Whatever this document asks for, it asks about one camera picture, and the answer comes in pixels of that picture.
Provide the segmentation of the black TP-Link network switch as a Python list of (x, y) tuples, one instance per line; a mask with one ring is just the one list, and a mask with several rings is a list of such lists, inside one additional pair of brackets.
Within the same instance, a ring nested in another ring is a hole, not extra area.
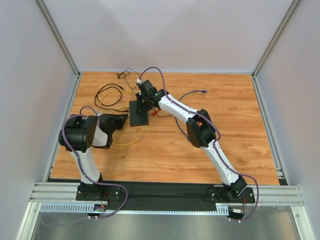
[(136, 100), (129, 102), (129, 121), (131, 127), (147, 126), (149, 124), (148, 112), (139, 112)]

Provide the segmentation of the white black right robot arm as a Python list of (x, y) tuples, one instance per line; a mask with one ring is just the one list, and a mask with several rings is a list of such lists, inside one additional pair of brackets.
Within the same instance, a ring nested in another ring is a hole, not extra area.
[(157, 90), (149, 80), (137, 79), (139, 88), (137, 111), (149, 111), (153, 108), (165, 111), (185, 123), (190, 143), (203, 150), (218, 171), (222, 184), (228, 192), (239, 196), (247, 186), (243, 176), (232, 166), (221, 149), (215, 129), (205, 109), (196, 110), (176, 100), (164, 89)]

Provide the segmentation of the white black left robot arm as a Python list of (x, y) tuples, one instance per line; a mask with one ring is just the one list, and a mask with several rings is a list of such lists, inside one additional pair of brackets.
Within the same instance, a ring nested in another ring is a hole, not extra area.
[(104, 113), (73, 114), (65, 120), (58, 141), (74, 157), (82, 183), (99, 183), (102, 175), (94, 160), (93, 148), (109, 149), (114, 132), (124, 128), (127, 118), (127, 114)]

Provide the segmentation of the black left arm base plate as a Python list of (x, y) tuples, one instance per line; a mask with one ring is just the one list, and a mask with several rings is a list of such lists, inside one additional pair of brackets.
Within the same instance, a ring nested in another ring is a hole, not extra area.
[(81, 182), (77, 187), (77, 201), (111, 201), (119, 202), (126, 197), (125, 191), (119, 186), (87, 184)]

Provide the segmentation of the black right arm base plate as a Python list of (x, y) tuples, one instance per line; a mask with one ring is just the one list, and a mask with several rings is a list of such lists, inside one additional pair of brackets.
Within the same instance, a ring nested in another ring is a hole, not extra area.
[(244, 190), (234, 193), (223, 185), (211, 185), (208, 187), (208, 192), (209, 200), (212, 203), (254, 204), (256, 202), (253, 188), (248, 186)]

